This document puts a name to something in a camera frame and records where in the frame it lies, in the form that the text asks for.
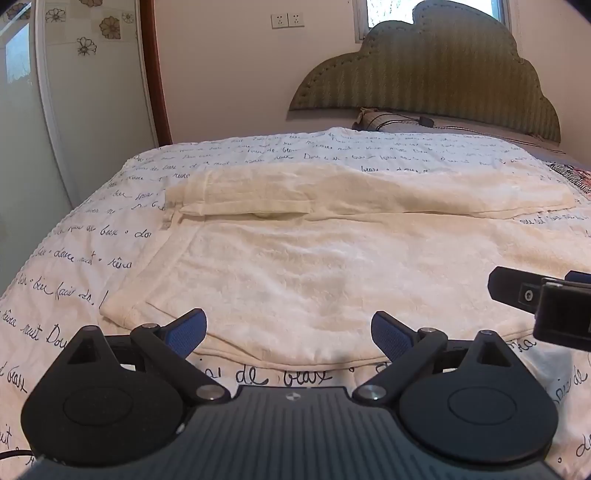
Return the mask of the olive cloud-shaped headboard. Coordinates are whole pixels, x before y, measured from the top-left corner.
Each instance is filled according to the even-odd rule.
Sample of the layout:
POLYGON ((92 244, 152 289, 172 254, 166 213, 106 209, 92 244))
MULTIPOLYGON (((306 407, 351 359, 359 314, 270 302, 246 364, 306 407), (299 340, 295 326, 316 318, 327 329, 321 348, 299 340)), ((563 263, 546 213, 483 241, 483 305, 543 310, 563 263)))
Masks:
POLYGON ((311 70, 290 101, 293 111, 363 107, 464 119, 561 141, 556 109, 510 31, 452 1, 420 2, 410 23, 379 23, 358 51, 311 70))

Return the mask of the white wardrobe with flower stickers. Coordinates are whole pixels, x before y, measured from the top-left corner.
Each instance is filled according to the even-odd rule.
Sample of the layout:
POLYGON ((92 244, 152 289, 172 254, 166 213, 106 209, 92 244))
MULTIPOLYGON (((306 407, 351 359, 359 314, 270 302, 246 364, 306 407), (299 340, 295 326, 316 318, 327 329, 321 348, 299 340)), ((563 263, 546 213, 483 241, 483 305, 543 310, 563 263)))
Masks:
POLYGON ((1 5, 1 282, 156 143, 136 1, 1 5))

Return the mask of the brown wooden door frame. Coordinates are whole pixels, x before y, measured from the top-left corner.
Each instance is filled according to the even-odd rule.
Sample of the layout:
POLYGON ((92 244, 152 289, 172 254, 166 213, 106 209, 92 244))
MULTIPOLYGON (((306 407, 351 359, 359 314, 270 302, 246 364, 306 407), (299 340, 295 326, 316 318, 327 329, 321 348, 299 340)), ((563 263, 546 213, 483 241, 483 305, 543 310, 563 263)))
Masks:
POLYGON ((155 2, 139 0, 139 27, 149 106, 159 146, 172 143, 156 38, 155 2))

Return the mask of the colourful floral blanket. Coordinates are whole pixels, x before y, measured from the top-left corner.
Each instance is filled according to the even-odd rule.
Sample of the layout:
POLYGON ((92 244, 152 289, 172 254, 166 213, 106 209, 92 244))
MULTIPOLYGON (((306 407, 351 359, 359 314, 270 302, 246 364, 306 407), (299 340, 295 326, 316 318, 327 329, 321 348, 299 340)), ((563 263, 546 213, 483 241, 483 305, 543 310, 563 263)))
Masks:
POLYGON ((561 175, 587 200, 591 196, 591 173, 568 164, 550 163, 549 167, 561 175))

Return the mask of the white script-print bedspread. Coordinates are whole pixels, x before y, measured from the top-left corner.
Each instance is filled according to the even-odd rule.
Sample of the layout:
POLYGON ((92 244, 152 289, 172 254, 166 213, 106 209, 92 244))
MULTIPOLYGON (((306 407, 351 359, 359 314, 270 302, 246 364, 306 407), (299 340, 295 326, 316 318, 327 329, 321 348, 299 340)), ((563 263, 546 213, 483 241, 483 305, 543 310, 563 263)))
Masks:
MULTIPOLYGON (((194 174, 245 165, 332 164, 365 173, 484 170, 553 172, 525 149, 490 136, 462 133, 383 133, 332 128, 317 133, 182 143, 141 153, 39 244, 1 299, 1 446, 22 448, 20 411, 37 382, 86 324, 126 333, 102 312, 122 286, 152 235, 161 230, 166 193, 194 174)), ((560 414, 550 464, 568 479, 590 472, 590 357, 536 341, 532 329, 505 337, 537 377, 560 414)), ((355 388, 385 369, 379 357, 363 365, 267 368, 204 351, 193 364, 229 390, 238 386, 355 388)))

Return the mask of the cream pants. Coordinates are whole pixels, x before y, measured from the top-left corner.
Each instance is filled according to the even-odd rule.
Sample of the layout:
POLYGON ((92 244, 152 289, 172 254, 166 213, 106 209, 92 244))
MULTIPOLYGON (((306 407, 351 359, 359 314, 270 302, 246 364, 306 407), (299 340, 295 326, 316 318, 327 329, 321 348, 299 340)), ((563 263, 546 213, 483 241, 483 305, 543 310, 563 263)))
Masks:
POLYGON ((332 164, 197 173, 102 314, 134 328, 203 310, 211 355, 267 368, 363 365, 385 311, 456 338, 533 323, 487 291, 498 266, 590 266, 590 203, 553 172, 365 173, 332 164))

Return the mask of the striped pillow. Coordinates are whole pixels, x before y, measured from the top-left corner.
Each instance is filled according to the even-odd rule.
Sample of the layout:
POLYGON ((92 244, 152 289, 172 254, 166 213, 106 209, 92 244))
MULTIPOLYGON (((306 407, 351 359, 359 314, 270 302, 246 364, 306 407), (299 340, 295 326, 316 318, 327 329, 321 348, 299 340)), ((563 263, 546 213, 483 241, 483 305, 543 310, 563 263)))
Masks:
POLYGON ((420 131, 421 129, 456 129, 465 127, 465 124, 460 121, 430 117, 419 113, 403 113, 375 108, 362 108, 356 121, 353 122, 353 129, 359 131, 386 131, 390 127, 395 130, 409 127, 411 130, 420 131))

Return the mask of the white double wall socket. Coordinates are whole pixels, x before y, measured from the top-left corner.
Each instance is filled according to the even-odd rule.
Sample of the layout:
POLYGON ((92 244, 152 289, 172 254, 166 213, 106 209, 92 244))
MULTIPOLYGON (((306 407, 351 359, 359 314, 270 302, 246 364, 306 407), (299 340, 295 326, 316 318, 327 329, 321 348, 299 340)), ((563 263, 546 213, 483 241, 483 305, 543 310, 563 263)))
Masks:
POLYGON ((286 13, 270 15, 271 28, 300 28, 304 27, 304 15, 301 13, 286 13))

